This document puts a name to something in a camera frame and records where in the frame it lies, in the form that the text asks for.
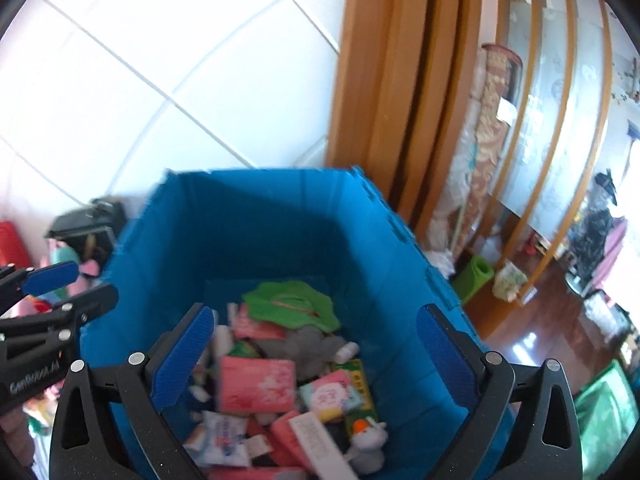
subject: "wooden floor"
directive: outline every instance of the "wooden floor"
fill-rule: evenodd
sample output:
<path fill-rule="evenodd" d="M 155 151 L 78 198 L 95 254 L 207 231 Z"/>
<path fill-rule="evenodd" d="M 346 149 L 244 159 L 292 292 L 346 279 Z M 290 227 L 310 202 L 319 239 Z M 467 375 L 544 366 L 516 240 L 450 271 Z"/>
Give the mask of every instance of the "wooden floor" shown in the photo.
<path fill-rule="evenodd" d="M 529 274 L 536 256 L 520 256 L 515 264 Z M 510 362 L 541 365 L 559 360 L 572 393 L 605 368 L 614 352 L 598 327 L 582 313 L 582 300 L 564 283 L 564 271 L 553 261 L 536 283 L 538 293 L 524 307 L 498 300 L 485 285 L 465 306 L 480 337 Z"/>

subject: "pink object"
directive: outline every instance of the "pink object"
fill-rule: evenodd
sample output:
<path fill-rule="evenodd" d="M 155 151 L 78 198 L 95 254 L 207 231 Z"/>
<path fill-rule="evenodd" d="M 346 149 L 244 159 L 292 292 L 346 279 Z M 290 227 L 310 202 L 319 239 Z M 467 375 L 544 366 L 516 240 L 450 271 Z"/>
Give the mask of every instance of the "pink object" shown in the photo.
<path fill-rule="evenodd" d="M 273 451 L 269 453 L 269 457 L 276 465 L 281 467 L 297 467 L 302 465 L 277 438 L 258 424 L 253 417 L 249 419 L 249 423 L 246 425 L 246 434 L 249 436 L 263 435 L 266 437 L 270 446 L 273 447 Z"/>
<path fill-rule="evenodd" d="M 286 447 L 289 452 L 300 461 L 300 463 L 305 467 L 307 471 L 309 471 L 311 474 L 315 474 L 316 470 L 311 465 L 310 460 L 306 456 L 305 450 L 302 449 L 302 446 L 300 446 L 296 434 L 293 433 L 293 430 L 289 425 L 289 421 L 299 414 L 300 413 L 295 410 L 286 413 L 271 425 L 270 430 L 271 433 L 273 433 L 274 436 L 282 443 L 282 445 Z"/>
<path fill-rule="evenodd" d="M 611 271 L 622 252 L 628 227 L 626 218 L 616 218 L 614 219 L 614 224 L 615 227 L 609 232 L 604 243 L 604 258 L 598 264 L 596 270 L 594 270 L 592 277 L 593 288 L 596 290 L 604 288 L 605 292 L 606 287 L 604 286 L 604 283 L 607 281 L 607 278 L 611 274 Z"/>
<path fill-rule="evenodd" d="M 306 473 L 299 467 L 215 467 L 208 480 L 305 480 Z"/>
<path fill-rule="evenodd" d="M 68 246 L 66 242 L 56 240 L 55 238 L 48 238 L 47 241 L 49 242 L 49 254 L 53 253 L 55 250 L 57 250 L 60 247 Z M 50 259 L 47 258 L 46 256 L 43 256 L 40 259 L 40 268 L 48 267 L 50 266 L 50 264 L 51 264 Z M 92 276 L 93 278 L 97 278 L 98 276 L 100 276 L 100 266 L 98 265 L 98 262 L 96 262 L 95 260 L 85 261 L 85 263 L 80 264 L 78 266 L 78 269 L 80 271 L 80 275 L 78 276 L 78 279 L 75 280 L 75 282 L 65 287 L 66 293 L 70 297 L 81 294 L 82 292 L 88 291 L 89 288 L 91 288 L 91 283 L 84 276 L 85 274 L 87 276 Z"/>
<path fill-rule="evenodd" d="M 255 321 L 249 317 L 249 308 L 246 303 L 240 305 L 236 325 L 234 326 L 236 339 L 248 337 L 250 339 L 279 339 L 284 341 L 287 332 L 280 325 L 269 321 Z"/>
<path fill-rule="evenodd" d="M 27 296 L 6 311 L 6 317 L 22 317 L 37 314 L 38 309 L 34 306 L 31 298 Z"/>
<path fill-rule="evenodd" d="M 339 418 L 364 403 L 344 370 L 336 370 L 300 386 L 300 396 L 320 422 Z"/>
<path fill-rule="evenodd" d="M 220 411 L 282 413 L 293 409 L 293 361 L 228 357 L 220 359 Z"/>

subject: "pink package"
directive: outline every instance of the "pink package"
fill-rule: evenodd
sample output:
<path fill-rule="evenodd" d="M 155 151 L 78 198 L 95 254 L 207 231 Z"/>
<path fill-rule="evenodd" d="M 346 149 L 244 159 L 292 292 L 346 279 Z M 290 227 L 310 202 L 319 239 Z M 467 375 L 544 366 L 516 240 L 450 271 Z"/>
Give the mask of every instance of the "pink package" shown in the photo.
<path fill-rule="evenodd" d="M 209 471 L 208 480 L 306 480 L 304 469 L 299 467 L 215 467 Z"/>
<path fill-rule="evenodd" d="M 344 370 L 336 370 L 300 386 L 300 396 L 320 422 L 340 418 L 357 410 L 364 401 Z"/>
<path fill-rule="evenodd" d="M 300 461 L 300 463 L 305 467 L 307 471 L 309 471 L 311 474 L 315 474 L 316 470 L 311 465 L 309 458 L 306 456 L 305 450 L 302 449 L 302 446 L 300 446 L 296 434 L 293 432 L 291 426 L 289 425 L 289 421 L 299 414 L 300 413 L 295 410 L 286 413 L 285 415 L 277 419 L 271 425 L 269 430 L 271 431 L 271 433 L 273 433 L 273 436 L 277 438 L 280 443 Z"/>
<path fill-rule="evenodd" d="M 234 335 L 237 339 L 248 337 L 250 339 L 279 339 L 284 341 L 287 338 L 286 330 L 280 325 L 269 321 L 256 321 L 249 317 L 249 308 L 246 303 L 240 305 Z"/>
<path fill-rule="evenodd" d="M 279 359 L 220 359 L 220 411 L 282 413 L 293 409 L 296 365 Z"/>

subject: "green yoga mat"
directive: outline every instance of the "green yoga mat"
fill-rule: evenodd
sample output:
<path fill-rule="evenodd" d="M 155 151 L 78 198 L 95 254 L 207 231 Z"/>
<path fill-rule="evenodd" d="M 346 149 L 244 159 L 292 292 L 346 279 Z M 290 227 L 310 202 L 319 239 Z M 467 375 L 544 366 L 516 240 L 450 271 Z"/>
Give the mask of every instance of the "green yoga mat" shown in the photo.
<path fill-rule="evenodd" d="M 451 282 L 462 304 L 469 301 L 474 294 L 494 276 L 494 268 L 481 256 L 474 256 L 465 270 Z"/>

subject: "bottle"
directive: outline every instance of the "bottle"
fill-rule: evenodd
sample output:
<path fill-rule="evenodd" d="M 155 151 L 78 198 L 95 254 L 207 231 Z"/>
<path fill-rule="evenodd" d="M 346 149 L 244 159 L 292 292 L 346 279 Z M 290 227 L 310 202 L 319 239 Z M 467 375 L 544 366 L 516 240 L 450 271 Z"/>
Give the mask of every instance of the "bottle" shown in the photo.
<path fill-rule="evenodd" d="M 347 343 L 345 346 L 340 348 L 335 353 L 334 363 L 343 365 L 349 359 L 353 359 L 354 357 L 356 357 L 359 351 L 360 351 L 360 347 L 358 346 L 358 344 L 351 341 L 350 343 Z"/>
<path fill-rule="evenodd" d="M 220 358 L 227 355 L 234 348 L 234 337 L 227 325 L 218 325 L 212 339 L 211 357 L 217 366 Z"/>

